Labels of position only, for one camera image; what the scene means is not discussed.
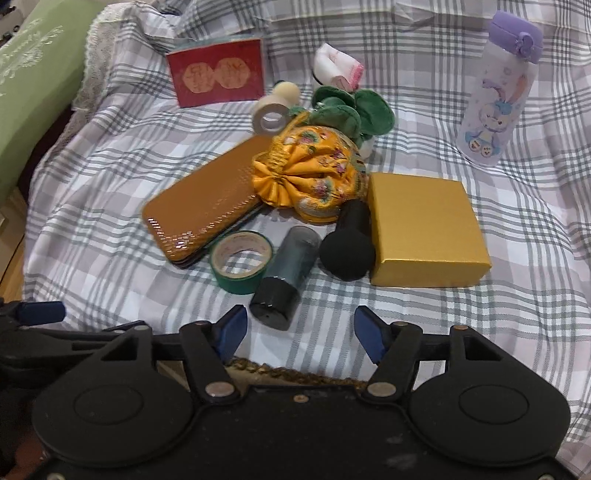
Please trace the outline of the red and teal box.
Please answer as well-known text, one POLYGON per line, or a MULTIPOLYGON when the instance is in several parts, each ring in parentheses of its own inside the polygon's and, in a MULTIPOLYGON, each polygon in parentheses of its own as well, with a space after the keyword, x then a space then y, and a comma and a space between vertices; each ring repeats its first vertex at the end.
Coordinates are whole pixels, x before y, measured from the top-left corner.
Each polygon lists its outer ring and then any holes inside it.
POLYGON ((181 108, 257 100, 266 90, 259 37, 185 39, 166 60, 181 108))

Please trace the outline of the woven basket with fabric liner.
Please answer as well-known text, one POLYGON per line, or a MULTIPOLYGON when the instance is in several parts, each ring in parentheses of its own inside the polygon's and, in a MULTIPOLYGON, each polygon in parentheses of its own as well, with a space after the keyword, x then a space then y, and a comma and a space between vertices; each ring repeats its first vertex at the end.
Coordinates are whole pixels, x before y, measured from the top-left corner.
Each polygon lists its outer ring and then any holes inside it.
POLYGON ((271 367, 267 364, 257 364, 244 358, 233 358, 224 366, 231 380, 238 389, 245 392, 247 386, 279 385, 279 386, 351 386, 358 391, 363 391, 367 381, 352 378, 332 378, 311 373, 287 369, 284 367, 271 367))

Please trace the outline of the purple lid cartoon bottle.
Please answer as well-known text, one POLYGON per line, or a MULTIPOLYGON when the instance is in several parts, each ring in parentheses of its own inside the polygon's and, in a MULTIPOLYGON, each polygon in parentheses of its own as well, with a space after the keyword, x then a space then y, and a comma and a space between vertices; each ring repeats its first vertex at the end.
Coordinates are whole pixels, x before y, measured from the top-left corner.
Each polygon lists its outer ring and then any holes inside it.
POLYGON ((544 49, 540 28, 506 11, 495 13, 488 33, 457 136, 459 150, 487 167, 499 162, 511 138, 544 49))

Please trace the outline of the yellow cardboard box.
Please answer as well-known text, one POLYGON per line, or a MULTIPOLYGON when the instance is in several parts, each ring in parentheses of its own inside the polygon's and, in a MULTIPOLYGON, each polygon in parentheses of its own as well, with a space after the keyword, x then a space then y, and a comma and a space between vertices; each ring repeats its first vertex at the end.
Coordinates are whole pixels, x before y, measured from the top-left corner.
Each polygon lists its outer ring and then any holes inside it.
POLYGON ((484 236, 461 182, 373 173, 368 204, 376 248, 373 285, 470 287, 491 269, 484 236))

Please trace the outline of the yellow floral drawstring pouch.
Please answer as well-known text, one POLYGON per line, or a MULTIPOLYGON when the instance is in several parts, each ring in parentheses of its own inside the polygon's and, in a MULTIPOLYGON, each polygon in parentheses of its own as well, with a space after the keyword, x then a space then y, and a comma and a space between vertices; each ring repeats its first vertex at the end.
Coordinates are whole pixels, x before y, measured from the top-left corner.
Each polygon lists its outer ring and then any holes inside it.
POLYGON ((369 176, 356 144, 341 131, 308 124, 298 113, 252 157, 252 186, 263 203, 293 209, 312 224, 332 223, 349 200, 365 200, 369 176))

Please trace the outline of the white lace cloth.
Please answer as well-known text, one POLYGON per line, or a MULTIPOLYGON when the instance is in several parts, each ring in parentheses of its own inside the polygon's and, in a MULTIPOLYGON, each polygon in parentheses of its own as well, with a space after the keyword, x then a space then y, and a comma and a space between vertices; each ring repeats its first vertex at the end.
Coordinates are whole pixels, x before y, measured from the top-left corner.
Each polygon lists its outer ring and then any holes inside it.
POLYGON ((83 123, 89 122, 117 92, 114 73, 120 33, 135 6, 135 1, 108 3, 89 27, 83 78, 72 102, 74 116, 83 123))

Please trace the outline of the dark cylinder bottle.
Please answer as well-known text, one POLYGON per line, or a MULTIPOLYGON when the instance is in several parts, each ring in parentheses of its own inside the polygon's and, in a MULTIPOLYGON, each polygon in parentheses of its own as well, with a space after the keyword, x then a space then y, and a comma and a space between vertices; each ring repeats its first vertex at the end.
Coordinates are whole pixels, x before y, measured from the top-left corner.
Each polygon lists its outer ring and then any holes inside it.
POLYGON ((260 323, 280 331, 290 328, 321 242, 310 227, 288 230, 249 303, 250 313, 260 323))

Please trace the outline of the grey plaid cloth cover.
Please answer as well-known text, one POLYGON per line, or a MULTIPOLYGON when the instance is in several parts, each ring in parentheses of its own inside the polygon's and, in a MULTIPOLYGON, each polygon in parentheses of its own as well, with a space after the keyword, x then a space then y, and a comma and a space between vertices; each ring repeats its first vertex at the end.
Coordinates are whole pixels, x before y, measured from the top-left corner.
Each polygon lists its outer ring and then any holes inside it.
POLYGON ((273 80, 311 96, 324 43, 365 64, 396 127, 372 171, 461 181, 490 272, 469 289, 385 289, 315 269, 287 332, 252 324, 253 362, 366 379, 373 365, 351 317, 366 304, 432 333, 466 324, 557 387, 571 426, 559 456, 590 471, 590 5, 586 1, 136 2, 115 60, 117 92, 87 123, 75 116, 39 164, 26 234, 24 295, 60 300, 65 327, 144 320, 159 332, 215 317, 236 297, 206 262, 172 266, 141 217, 144 204, 250 133, 249 103, 178 107, 165 59, 181 38, 256 34, 273 80), (537 24, 539 75, 501 161, 469 162, 456 135, 495 12, 537 24))

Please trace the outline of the beige tape roll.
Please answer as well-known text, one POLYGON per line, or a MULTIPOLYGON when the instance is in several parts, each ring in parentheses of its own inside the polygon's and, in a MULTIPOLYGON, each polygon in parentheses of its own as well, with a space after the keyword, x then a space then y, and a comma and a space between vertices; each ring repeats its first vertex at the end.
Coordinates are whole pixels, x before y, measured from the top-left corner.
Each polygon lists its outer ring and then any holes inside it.
POLYGON ((274 136, 283 131, 290 118, 290 103, 279 95, 266 95, 252 111, 252 129, 257 135, 274 136))

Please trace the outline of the green tape roll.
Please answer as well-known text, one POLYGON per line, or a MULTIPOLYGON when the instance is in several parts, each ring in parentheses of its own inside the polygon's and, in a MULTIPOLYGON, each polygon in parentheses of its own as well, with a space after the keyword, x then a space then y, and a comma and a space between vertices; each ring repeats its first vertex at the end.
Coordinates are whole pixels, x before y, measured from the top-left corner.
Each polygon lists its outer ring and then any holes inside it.
POLYGON ((209 264, 217 285, 236 295, 252 294, 273 258, 273 246, 262 234, 238 231, 211 248, 209 264))

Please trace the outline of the green embroidered pillow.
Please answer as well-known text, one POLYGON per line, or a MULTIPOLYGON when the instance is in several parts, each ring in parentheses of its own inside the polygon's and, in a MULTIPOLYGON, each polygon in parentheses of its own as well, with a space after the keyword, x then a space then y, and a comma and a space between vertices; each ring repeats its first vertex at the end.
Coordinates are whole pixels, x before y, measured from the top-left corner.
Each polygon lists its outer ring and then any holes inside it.
POLYGON ((1 48, 1 199, 31 152, 73 101, 88 30, 102 1, 41 1, 1 48))

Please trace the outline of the green plush toy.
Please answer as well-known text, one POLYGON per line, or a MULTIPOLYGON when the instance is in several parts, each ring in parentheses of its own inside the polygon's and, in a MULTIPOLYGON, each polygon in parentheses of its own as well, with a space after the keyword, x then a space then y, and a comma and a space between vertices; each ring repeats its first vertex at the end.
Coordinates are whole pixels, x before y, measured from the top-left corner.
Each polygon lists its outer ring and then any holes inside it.
POLYGON ((318 125, 339 130, 356 144, 388 134, 394 128, 394 113, 377 92, 358 89, 353 93, 334 86, 321 86, 311 98, 311 109, 294 106, 290 120, 301 116, 301 125, 318 125))

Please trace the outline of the black round makeup sponge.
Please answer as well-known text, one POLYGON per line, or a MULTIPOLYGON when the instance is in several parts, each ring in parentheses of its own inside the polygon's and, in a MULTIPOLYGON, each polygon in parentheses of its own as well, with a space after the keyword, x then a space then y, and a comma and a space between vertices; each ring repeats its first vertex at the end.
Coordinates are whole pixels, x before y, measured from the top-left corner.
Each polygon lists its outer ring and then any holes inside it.
POLYGON ((344 281, 363 278, 372 270, 376 250, 370 233, 370 207, 355 199, 342 203, 337 227, 320 247, 325 270, 344 281))

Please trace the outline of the brown leather wallet case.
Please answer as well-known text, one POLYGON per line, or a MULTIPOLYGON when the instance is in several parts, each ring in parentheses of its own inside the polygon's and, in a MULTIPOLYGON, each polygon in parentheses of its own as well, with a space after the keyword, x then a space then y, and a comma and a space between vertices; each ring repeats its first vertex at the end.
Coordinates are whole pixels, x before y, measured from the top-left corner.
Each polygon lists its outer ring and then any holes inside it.
POLYGON ((270 137, 250 137, 143 207, 142 218, 172 265, 197 262, 216 237, 262 206, 252 187, 252 158, 266 152, 270 142, 270 137))

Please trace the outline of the white pink folded cloth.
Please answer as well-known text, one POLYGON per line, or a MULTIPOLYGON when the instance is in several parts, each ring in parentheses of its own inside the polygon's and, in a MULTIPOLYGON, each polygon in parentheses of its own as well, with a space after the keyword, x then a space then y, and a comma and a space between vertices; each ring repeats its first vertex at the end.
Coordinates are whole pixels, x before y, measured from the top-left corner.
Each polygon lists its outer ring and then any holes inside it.
POLYGON ((321 86, 334 86, 347 92, 356 91, 365 72, 365 66, 345 52, 324 43, 315 51, 312 77, 321 86))

